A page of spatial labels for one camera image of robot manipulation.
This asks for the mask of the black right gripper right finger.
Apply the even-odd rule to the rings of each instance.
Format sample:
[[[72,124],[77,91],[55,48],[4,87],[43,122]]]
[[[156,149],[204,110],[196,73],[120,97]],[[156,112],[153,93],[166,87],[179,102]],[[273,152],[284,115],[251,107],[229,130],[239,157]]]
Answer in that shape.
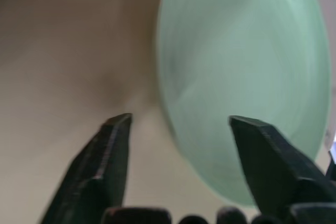
[[[336,224],[336,182],[273,125],[242,116],[229,124],[260,211],[251,224]]]

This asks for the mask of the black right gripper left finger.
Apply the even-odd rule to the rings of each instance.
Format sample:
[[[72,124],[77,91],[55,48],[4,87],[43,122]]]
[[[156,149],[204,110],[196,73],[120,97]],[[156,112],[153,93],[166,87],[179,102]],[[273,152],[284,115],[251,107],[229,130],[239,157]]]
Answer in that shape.
[[[107,119],[76,155],[40,224],[101,224],[123,203],[132,114]]]

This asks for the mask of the green plate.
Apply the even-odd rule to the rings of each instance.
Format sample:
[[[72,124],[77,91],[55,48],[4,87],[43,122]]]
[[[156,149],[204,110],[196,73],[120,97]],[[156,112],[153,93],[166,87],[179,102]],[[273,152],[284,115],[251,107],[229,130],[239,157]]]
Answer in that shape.
[[[160,0],[157,74],[181,154],[224,200],[254,204],[228,125],[274,125],[315,158],[328,125],[331,70],[317,0]]]

